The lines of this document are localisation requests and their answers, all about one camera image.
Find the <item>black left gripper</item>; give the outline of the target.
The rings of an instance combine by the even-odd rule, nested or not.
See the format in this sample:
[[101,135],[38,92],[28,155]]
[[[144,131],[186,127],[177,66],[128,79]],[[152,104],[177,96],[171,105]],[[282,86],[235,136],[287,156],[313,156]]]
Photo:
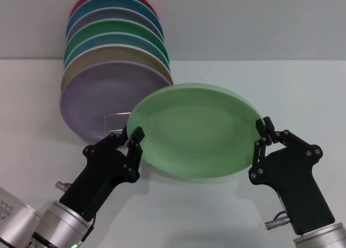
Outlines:
[[[91,221],[116,186],[138,181],[143,153],[140,143],[144,137],[143,129],[139,126],[128,141],[125,126],[121,132],[112,132],[96,144],[87,145],[83,149],[86,167],[59,202],[87,222]],[[124,155],[117,148],[127,141],[128,153]]]

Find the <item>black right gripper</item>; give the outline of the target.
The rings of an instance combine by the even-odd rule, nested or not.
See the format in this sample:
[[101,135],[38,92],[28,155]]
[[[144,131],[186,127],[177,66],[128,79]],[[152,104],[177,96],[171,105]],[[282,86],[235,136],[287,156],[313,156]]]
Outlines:
[[[256,121],[260,138],[254,142],[249,179],[255,185],[274,189],[297,235],[334,223],[335,218],[312,175],[312,167],[323,156],[321,147],[307,143],[287,129],[277,131],[270,117],[264,117],[263,121]],[[285,148],[265,156],[268,138]]]

